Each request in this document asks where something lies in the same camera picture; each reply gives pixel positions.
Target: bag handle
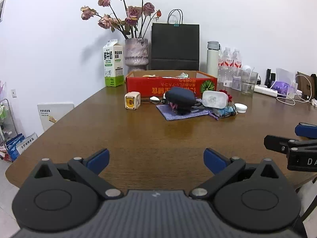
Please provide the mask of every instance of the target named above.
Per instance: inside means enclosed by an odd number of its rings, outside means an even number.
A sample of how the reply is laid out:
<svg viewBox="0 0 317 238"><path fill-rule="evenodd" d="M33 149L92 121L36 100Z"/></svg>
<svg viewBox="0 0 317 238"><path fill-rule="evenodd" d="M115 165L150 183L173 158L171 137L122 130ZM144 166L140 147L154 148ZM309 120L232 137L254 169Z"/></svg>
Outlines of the bag handle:
<svg viewBox="0 0 317 238"><path fill-rule="evenodd" d="M174 11L178 11L178 13L180 14L180 24L183 24L183 11L181 9L174 9L174 10L171 10L171 12L169 13L168 17L167 17L167 24L170 23L170 17L172 16L173 12Z"/></svg>

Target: white thermos bottle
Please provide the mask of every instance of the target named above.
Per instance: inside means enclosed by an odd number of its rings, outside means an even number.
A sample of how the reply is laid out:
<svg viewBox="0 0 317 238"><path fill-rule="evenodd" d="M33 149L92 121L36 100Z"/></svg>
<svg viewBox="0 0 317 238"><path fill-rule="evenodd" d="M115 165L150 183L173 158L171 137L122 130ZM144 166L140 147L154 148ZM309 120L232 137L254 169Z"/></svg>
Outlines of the white thermos bottle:
<svg viewBox="0 0 317 238"><path fill-rule="evenodd" d="M207 48L207 74L217 78L219 62L219 42L209 41Z"/></svg>

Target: milk carton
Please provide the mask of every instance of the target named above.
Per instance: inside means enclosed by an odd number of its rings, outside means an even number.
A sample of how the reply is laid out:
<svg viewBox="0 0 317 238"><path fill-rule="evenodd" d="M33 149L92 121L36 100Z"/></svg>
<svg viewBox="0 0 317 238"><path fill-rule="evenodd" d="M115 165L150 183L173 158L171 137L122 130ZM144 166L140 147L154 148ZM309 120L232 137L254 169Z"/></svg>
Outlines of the milk carton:
<svg viewBox="0 0 317 238"><path fill-rule="evenodd" d="M119 86L124 83L123 76L123 47L118 40L109 40L103 47L106 86Z"/></svg>

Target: pink vase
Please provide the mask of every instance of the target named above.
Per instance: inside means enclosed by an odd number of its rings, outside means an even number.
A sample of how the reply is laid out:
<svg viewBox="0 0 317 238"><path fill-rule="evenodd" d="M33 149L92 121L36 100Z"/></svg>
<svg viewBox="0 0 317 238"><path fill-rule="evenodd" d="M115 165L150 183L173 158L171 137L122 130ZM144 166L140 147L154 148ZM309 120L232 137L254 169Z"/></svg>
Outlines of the pink vase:
<svg viewBox="0 0 317 238"><path fill-rule="evenodd" d="M128 72L145 70L149 63L148 40L142 38L126 39L124 59L126 66L129 67Z"/></svg>

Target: power strip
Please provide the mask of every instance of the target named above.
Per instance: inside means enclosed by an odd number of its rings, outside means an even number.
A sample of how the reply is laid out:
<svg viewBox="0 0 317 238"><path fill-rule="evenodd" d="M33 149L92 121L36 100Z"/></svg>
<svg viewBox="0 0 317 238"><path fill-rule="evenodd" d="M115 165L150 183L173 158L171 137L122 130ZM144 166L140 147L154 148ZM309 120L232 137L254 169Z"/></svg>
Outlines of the power strip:
<svg viewBox="0 0 317 238"><path fill-rule="evenodd" d="M268 96L271 96L271 97L277 97L277 91L276 90L273 90L273 89L270 89L270 88L267 88L267 87L262 87L262 86L259 86L259 85L256 85L254 87L254 92L261 93L261 94L264 94L264 95L268 95Z"/></svg>

